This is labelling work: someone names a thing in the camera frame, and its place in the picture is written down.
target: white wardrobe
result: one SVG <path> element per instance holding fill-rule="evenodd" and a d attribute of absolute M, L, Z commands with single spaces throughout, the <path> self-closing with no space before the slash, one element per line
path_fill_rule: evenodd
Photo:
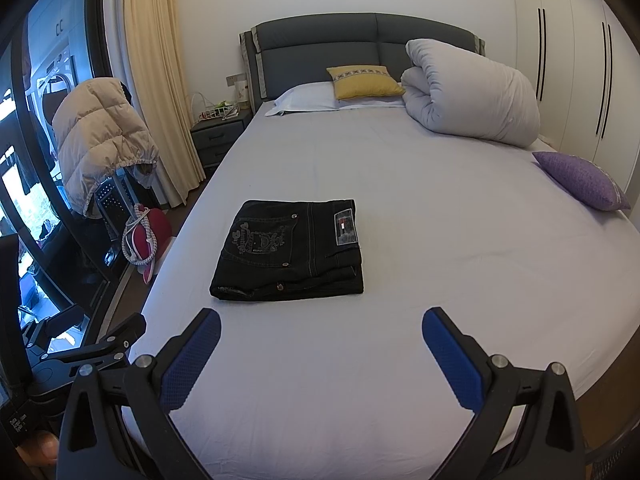
<path fill-rule="evenodd" d="M 640 55 L 624 28 L 603 0 L 516 0 L 516 24 L 516 67 L 536 90 L 543 140 L 626 190 L 640 148 Z"/>

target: metal screw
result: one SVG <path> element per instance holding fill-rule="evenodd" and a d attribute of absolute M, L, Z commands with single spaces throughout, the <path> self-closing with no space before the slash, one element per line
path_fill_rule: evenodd
<path fill-rule="evenodd" d="M 144 355 L 141 355 L 141 356 L 137 357 L 136 360 L 134 361 L 134 364 L 138 368 L 147 368 L 147 367 L 151 366 L 151 363 L 153 361 L 154 361 L 154 359 L 150 355 L 144 354 Z"/>
<path fill-rule="evenodd" d="M 566 371 L 564 366 L 560 363 L 553 363 L 551 365 L 551 371 L 556 375 L 562 375 Z"/>
<path fill-rule="evenodd" d="M 505 368 L 509 364 L 509 360 L 502 354 L 492 355 L 491 362 L 496 368 Z"/>
<path fill-rule="evenodd" d="M 94 367 L 87 364 L 87 365 L 82 365 L 78 370 L 78 373 L 82 375 L 82 377 L 87 377 L 87 375 L 91 375 L 91 372 L 93 371 L 94 371 Z"/>

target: jeans label patch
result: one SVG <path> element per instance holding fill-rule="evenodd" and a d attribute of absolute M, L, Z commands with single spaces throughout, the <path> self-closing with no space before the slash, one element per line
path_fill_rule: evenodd
<path fill-rule="evenodd" d="M 358 242 L 356 234 L 356 224 L 353 221 L 353 211 L 345 209 L 334 215 L 335 219 L 335 242 L 341 246 Z"/>

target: purple pillow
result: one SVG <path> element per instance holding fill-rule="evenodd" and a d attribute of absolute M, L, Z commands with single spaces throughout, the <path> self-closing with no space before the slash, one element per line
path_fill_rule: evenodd
<path fill-rule="evenodd" d="M 592 162 L 576 155 L 533 152 L 540 167 L 580 202 L 600 211 L 631 209 L 620 186 Z"/>

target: upholstered headboard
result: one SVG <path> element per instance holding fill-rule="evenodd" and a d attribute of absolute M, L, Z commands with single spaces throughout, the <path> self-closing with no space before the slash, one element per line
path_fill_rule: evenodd
<path fill-rule="evenodd" d="M 384 65 L 400 81 L 411 66 L 404 46 L 416 38 L 484 55 L 484 41 L 468 30 L 412 16 L 345 12 L 261 23 L 240 35 L 254 112 L 296 85 L 331 81 L 330 66 Z"/>

